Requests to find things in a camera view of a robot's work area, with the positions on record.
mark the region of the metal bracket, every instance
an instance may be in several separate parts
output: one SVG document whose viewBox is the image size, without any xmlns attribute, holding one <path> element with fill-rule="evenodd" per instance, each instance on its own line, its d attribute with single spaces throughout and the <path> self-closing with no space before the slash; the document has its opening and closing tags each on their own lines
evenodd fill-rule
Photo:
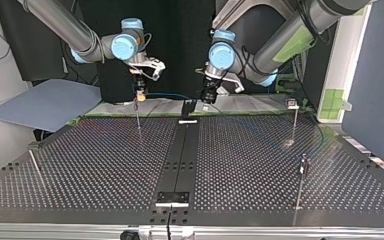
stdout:
<svg viewBox="0 0 384 240">
<path fill-rule="evenodd" d="M 244 13 L 257 5 L 270 6 L 285 19 L 291 17 L 294 11 L 287 0 L 230 0 L 213 20 L 213 28 L 228 29 Z"/>
<path fill-rule="evenodd" d="M 139 230 L 139 239 L 140 240 L 153 240 L 152 233 L 149 229 L 147 230 Z"/>
<path fill-rule="evenodd" d="M 189 192 L 159 192 L 156 207 L 189 207 Z"/>
<path fill-rule="evenodd" d="M 129 66 L 133 67 L 148 67 L 153 68 L 154 72 L 152 73 L 152 80 L 157 81 L 160 78 L 161 72 L 165 69 L 165 64 L 153 57 L 146 58 L 143 62 L 129 62 Z"/>
<path fill-rule="evenodd" d="M 347 101 L 342 101 L 342 109 L 345 111 L 352 111 L 352 104 Z"/>
<path fill-rule="evenodd" d="M 211 73 L 209 73 L 207 71 L 205 71 L 205 75 L 210 77 L 210 78 L 213 78 L 213 79 L 220 79 L 220 78 L 222 78 L 222 76 L 214 75 L 214 74 L 211 74 Z M 245 90 L 244 86 L 242 85 L 241 80 L 234 73 L 230 73 L 230 72 L 227 73 L 223 77 L 223 81 L 233 82 L 235 84 L 235 92 L 236 93 L 240 93 L 240 92 L 243 92 Z"/>
<path fill-rule="evenodd" d="M 183 228 L 181 240 L 195 240 L 195 232 L 192 227 Z"/>
</svg>

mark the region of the end effector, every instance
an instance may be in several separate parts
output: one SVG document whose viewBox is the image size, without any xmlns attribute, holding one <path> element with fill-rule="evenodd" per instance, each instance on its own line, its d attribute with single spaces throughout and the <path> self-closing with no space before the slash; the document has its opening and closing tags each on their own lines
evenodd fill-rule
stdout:
<svg viewBox="0 0 384 240">
<path fill-rule="evenodd" d="M 152 35 L 144 33 L 140 19 L 127 18 L 122 20 L 121 29 L 121 34 L 110 36 L 112 39 L 110 44 L 105 44 L 107 39 L 103 39 L 105 50 L 109 47 L 111 57 L 117 58 L 129 66 L 129 71 L 133 75 L 133 88 L 137 94 L 137 99 L 144 101 L 148 79 L 157 81 L 165 69 L 165 64 L 156 58 L 147 57 L 146 46 L 151 41 Z M 71 52 L 79 63 L 88 63 L 77 51 L 72 49 Z M 148 74 L 146 69 L 153 69 L 153 72 Z"/>
<path fill-rule="evenodd" d="M 206 63 L 204 89 L 201 92 L 201 100 L 204 103 L 215 103 L 221 90 L 222 81 L 233 82 L 236 93 L 244 90 L 236 74 L 229 72 L 237 58 L 237 50 L 233 46 L 235 37 L 235 33 L 226 30 L 214 32 L 208 53 L 209 62 Z"/>
</svg>

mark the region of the small object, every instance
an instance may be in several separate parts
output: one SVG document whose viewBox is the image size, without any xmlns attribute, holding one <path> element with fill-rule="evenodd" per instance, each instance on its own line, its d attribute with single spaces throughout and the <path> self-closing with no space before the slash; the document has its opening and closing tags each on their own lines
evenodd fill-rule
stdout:
<svg viewBox="0 0 384 240">
<path fill-rule="evenodd" d="M 133 231 L 124 231 L 120 235 L 120 240 L 140 240 L 139 233 Z"/>
<path fill-rule="evenodd" d="M 289 98 L 286 100 L 286 107 L 288 109 L 294 109 L 294 110 L 299 109 L 297 100 L 295 100 L 293 98 Z"/>
<path fill-rule="evenodd" d="M 133 99 L 133 102 L 134 102 L 133 108 L 134 108 L 134 110 L 136 112 L 136 121 L 137 121 L 137 124 L 138 124 L 138 129 L 140 129 L 139 104 L 138 104 L 137 98 Z"/>
<path fill-rule="evenodd" d="M 198 122 L 198 120 L 189 116 L 189 114 L 195 111 L 197 102 L 198 100 L 196 99 L 186 100 L 183 102 L 182 114 L 179 119 L 179 124 L 193 124 Z"/>
<path fill-rule="evenodd" d="M 143 93 L 143 91 L 137 91 L 136 99 L 139 102 L 144 102 L 146 100 L 146 95 Z"/>
<path fill-rule="evenodd" d="M 158 194 L 156 207 L 188 207 L 188 192 L 160 192 Z"/>
</svg>

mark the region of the metal rod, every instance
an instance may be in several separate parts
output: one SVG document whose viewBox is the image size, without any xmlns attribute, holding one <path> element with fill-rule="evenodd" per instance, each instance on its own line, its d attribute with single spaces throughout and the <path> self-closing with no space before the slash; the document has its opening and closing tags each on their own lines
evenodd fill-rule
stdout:
<svg viewBox="0 0 384 240">
<path fill-rule="evenodd" d="M 34 157 L 33 150 L 30 150 L 30 149 L 29 149 L 29 154 L 30 154 L 30 157 L 31 157 L 31 159 L 32 159 L 32 161 L 33 161 L 33 165 L 34 165 L 34 167 L 36 168 L 36 170 L 37 170 L 38 172 L 40 172 L 40 168 L 39 168 L 39 165 L 38 165 L 37 162 L 36 162 L 36 158 Z"/>
<path fill-rule="evenodd" d="M 18 0 L 27 10 L 54 31 L 74 50 L 86 51 L 92 46 L 89 29 L 56 0 Z"/>
</svg>

